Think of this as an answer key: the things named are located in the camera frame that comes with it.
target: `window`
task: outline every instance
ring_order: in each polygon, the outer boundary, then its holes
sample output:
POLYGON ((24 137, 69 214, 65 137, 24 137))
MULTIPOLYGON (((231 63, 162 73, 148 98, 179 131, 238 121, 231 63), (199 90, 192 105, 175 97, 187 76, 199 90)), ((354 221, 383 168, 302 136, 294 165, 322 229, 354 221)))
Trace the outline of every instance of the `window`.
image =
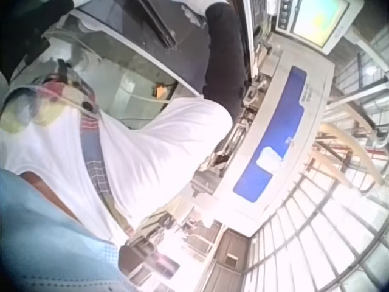
POLYGON ((236 268, 236 264, 238 263, 238 257, 235 257, 234 255, 227 254, 227 257, 225 258, 225 264, 228 266, 231 266, 232 268, 236 268))

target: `white pipe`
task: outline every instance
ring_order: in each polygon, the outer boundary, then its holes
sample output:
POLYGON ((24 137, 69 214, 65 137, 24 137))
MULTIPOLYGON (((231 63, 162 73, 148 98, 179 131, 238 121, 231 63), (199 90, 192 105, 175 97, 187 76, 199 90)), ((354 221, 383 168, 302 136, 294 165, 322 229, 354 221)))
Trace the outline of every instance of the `white pipe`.
POLYGON ((374 165, 374 163, 371 160, 366 149, 363 148, 358 143, 358 141, 356 141, 355 138, 352 137, 352 135, 350 135, 345 130, 340 129, 331 123, 322 123, 320 126, 320 131, 324 132, 324 133, 331 134, 335 137, 338 137, 340 140, 344 141, 344 143, 347 146, 349 146, 349 148, 352 149, 356 155, 358 155, 360 157, 360 161, 361 161, 362 165, 364 165, 367 168, 367 170, 369 171, 371 176, 374 178, 376 183, 378 183, 380 185, 384 184, 384 179, 382 178, 380 171, 374 165))
POLYGON ((352 188, 353 184, 348 180, 343 172, 337 169, 334 164, 324 155, 316 150, 311 151, 311 157, 323 164, 336 178, 345 186, 352 188))

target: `glass panel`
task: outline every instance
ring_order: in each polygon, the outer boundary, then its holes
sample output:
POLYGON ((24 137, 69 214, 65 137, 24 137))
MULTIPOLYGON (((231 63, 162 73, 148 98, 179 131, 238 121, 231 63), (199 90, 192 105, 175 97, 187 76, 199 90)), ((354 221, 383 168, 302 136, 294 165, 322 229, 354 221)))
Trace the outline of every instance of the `glass panel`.
POLYGON ((365 176, 365 172, 357 172, 354 177, 354 180, 352 181, 352 184, 359 189, 363 183, 363 179, 365 178, 365 176))
POLYGON ((265 292, 276 291, 276 269, 274 257, 269 258, 265 263, 265 292))
POLYGON ((346 172, 345 172, 345 176, 347 177, 347 179, 349 181, 353 181, 354 180, 354 177, 355 177, 355 174, 357 173, 357 171, 355 169, 347 169, 346 172))
POLYGON ((254 264, 254 242, 253 242, 253 240, 251 240, 251 242, 250 242, 249 260, 247 261, 247 264, 248 264, 248 266, 247 266, 248 268, 250 268, 254 264))
POLYGON ((263 240, 263 228, 260 230, 260 260, 265 258, 265 244, 263 240))
POLYGON ((277 253, 277 277, 279 291, 293 292, 291 266, 285 248, 283 248, 280 252, 277 253))
POLYGON ((388 210, 368 198, 361 196, 357 190, 350 190, 345 186, 338 186, 333 197, 337 202, 354 211, 377 231, 388 217, 388 210))
POLYGON ((258 268, 253 269, 253 277, 251 279, 250 292, 256 291, 256 280, 258 279, 258 268))
POLYGON ((307 179, 304 179, 303 182, 300 184, 301 189, 304 191, 304 193, 307 194, 308 197, 313 200, 316 204, 320 203, 322 199, 324 198, 324 193, 322 190, 320 190, 317 186, 313 185, 310 181, 307 179))
POLYGON ((264 272, 265 272, 264 265, 260 265, 258 270, 258 283, 256 285, 256 292, 263 292, 264 272))
POLYGON ((271 254, 274 251, 273 236, 272 236, 272 227, 268 223, 265 228, 265 257, 271 254))
POLYGON ((365 264, 382 286, 389 281, 389 250, 383 244, 377 246, 365 264))
POLYGON ((253 249, 254 249, 254 265, 256 263, 258 263, 258 261, 260 260, 260 241, 259 241, 259 233, 257 232, 254 236, 254 238, 252 239, 253 241, 253 249))
POLYGON ((317 174, 317 170, 310 169, 309 172, 305 172, 306 176, 310 179, 314 179, 315 175, 317 174))
POLYGON ((375 187, 371 190, 369 195, 375 196, 383 202, 389 203, 388 187, 375 187))
POLYGON ((300 240, 309 266, 311 267, 316 286, 318 289, 321 289, 335 278, 335 274, 310 226, 307 226, 301 232, 300 240))
POLYGON ((318 214, 311 223, 317 237, 323 244, 336 270, 340 274, 354 261, 355 257, 340 238, 339 234, 328 223, 327 219, 318 214))
POLYGON ((287 240, 289 237, 291 237, 295 233, 292 221, 291 221, 289 215, 287 214, 285 207, 281 207, 278 210, 278 215, 280 216, 282 230, 284 231, 284 236, 285 236, 285 239, 287 240))
POLYGON ((373 283, 367 278, 365 271, 357 269, 349 278, 347 278, 343 287, 347 292, 375 292, 379 291, 373 283))
POLYGON ((303 250, 296 238, 288 244, 287 251, 292 265, 295 291, 314 291, 312 278, 306 266, 303 250))
POLYGON ((305 217, 298 208, 295 200, 293 198, 289 199, 289 201, 286 203, 286 208, 289 211, 289 215, 292 218, 293 224, 296 227, 296 230, 298 230, 305 222, 305 217))
POLYGON ((279 248, 284 243, 284 236, 281 228, 280 219, 277 215, 274 216, 272 219, 272 229, 274 236, 274 246, 275 248, 279 248))
POLYGON ((315 211, 315 205, 308 199, 308 197, 301 191, 296 190, 293 195, 298 206, 301 208, 305 216, 309 217, 315 211))
POLYGON ((364 251, 372 241, 373 235, 333 199, 330 199, 324 206, 323 212, 337 226, 357 252, 361 253, 364 251))
POLYGON ((244 289, 243 289, 244 292, 252 292, 250 291, 251 277, 252 277, 252 272, 247 273, 246 276, 244 277, 244 289))
POLYGON ((366 190, 372 183, 374 183, 374 178, 371 175, 366 175, 365 180, 363 181, 361 190, 366 190))
POLYGON ((320 172, 318 172, 316 175, 315 175, 315 178, 314 178, 314 182, 319 186, 321 187, 323 190, 328 190, 329 187, 331 186, 332 182, 333 182, 333 178, 328 176, 328 175, 324 175, 320 172))
POLYGON ((336 287, 335 289, 331 290, 331 292, 342 292, 340 287, 336 287))
POLYGON ((84 32, 75 23, 75 18, 69 16, 59 32, 51 33, 71 45, 66 46, 69 51, 61 51, 62 55, 69 53, 72 56, 69 63, 80 68, 76 70, 95 91, 100 109, 132 129, 144 127, 164 106, 156 101, 169 99, 175 86, 166 86, 166 93, 158 99, 153 96, 153 88, 158 84, 175 84, 175 79, 113 36, 104 32, 84 32), (92 48, 102 58, 101 62, 97 62, 96 56, 77 39, 92 48))

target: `ceiling light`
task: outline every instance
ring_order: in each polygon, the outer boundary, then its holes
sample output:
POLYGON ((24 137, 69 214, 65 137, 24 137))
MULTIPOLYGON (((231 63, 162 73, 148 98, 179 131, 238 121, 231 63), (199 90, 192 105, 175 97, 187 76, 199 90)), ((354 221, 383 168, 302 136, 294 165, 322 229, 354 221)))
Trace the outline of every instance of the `ceiling light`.
POLYGON ((368 66, 365 69, 365 74, 369 76, 373 76, 377 72, 377 67, 375 66, 368 66))

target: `monitor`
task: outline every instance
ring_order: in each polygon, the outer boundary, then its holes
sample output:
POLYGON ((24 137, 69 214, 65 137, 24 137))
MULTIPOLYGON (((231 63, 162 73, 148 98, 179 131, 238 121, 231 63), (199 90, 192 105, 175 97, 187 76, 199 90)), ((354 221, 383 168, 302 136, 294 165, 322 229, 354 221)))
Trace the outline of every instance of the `monitor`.
POLYGON ((303 0, 292 33, 323 47, 347 7, 345 0, 303 0))
POLYGON ((363 0, 279 0, 276 31, 328 54, 362 6, 363 0))

